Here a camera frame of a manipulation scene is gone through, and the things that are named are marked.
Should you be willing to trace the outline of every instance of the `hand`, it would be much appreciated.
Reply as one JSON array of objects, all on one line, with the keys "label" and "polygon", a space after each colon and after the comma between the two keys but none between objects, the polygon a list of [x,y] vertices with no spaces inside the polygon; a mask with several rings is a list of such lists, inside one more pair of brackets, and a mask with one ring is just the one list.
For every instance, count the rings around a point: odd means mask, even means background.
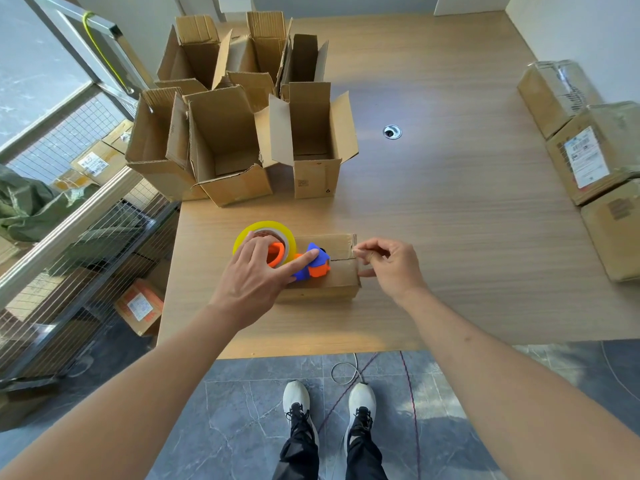
[{"label": "hand", "polygon": [[364,264],[373,266],[373,269],[365,269],[359,275],[363,278],[377,276],[382,290],[396,303],[412,290],[428,290],[411,244],[372,237],[356,244],[353,253]]},{"label": "hand", "polygon": [[273,306],[284,287],[295,281],[292,274],[311,263],[318,250],[311,250],[280,267],[267,264],[273,236],[254,237],[250,232],[238,247],[220,277],[220,284],[209,304],[231,320],[237,330],[256,322]]}]

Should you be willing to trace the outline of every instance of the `wooden table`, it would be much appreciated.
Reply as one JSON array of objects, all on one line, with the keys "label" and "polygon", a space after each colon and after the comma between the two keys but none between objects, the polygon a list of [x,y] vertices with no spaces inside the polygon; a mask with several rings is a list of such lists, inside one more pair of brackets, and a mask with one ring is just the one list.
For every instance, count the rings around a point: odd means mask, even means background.
[{"label": "wooden table", "polygon": [[[237,234],[265,218],[294,234],[355,232],[412,242],[432,290],[512,344],[640,337],[638,285],[605,277],[578,212],[516,91],[534,60],[503,13],[318,18],[325,79],[350,91],[360,154],[335,198],[276,194],[219,209],[182,205],[162,342],[209,299]],[[403,135],[383,137],[385,125]],[[276,305],[221,357],[418,349],[415,325],[374,280],[353,302]]]}]

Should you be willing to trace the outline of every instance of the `gray marble floor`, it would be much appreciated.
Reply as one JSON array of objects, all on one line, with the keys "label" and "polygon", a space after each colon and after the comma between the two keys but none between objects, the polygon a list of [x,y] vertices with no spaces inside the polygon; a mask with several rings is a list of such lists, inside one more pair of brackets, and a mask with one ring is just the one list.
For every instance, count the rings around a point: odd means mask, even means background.
[{"label": "gray marble floor", "polygon": [[[144,354],[146,346],[127,328],[111,330],[93,350],[95,361],[89,370],[66,380],[62,394],[28,418],[22,428],[0,433],[0,466],[92,390]],[[612,370],[640,396],[640,341],[605,342],[604,347]],[[599,342],[518,348],[580,387],[640,433],[640,404],[613,377]],[[372,357],[358,354],[360,368]],[[383,453],[388,477],[418,478],[420,468],[423,479],[505,478],[431,355],[407,351],[404,359],[415,400],[419,449],[400,354],[375,356],[363,374],[378,400],[372,436]],[[282,391],[291,379],[301,379],[311,395],[312,418],[320,430],[320,478],[344,478],[340,442],[348,422],[347,396],[336,405],[345,386],[330,377],[332,366],[340,361],[353,362],[353,355],[216,362],[190,398],[148,478],[270,478],[288,436]],[[338,365],[334,377],[342,382],[352,373],[352,368]]]}]

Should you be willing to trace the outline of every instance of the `sneaker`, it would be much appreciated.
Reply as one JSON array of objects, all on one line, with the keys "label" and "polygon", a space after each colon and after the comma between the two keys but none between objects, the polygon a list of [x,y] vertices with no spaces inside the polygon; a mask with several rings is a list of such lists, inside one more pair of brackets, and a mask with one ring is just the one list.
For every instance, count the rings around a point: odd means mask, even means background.
[{"label": "sneaker", "polygon": [[373,389],[363,383],[356,384],[349,394],[349,414],[351,419],[344,435],[344,453],[358,436],[371,439],[371,427],[376,418],[376,395]]},{"label": "sneaker", "polygon": [[291,428],[291,437],[306,435],[320,447],[318,432],[311,421],[309,392],[300,381],[292,381],[284,388],[282,407]]}]

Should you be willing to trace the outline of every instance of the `forearm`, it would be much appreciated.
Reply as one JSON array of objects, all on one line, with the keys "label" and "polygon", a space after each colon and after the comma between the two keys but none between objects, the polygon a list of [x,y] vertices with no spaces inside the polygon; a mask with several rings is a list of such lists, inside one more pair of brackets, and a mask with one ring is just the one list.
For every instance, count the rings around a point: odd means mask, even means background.
[{"label": "forearm", "polygon": [[2,480],[144,479],[236,331],[213,307],[108,381],[0,473]]},{"label": "forearm", "polygon": [[401,305],[509,478],[583,480],[637,473],[640,439],[560,376],[427,290],[412,292]]}]

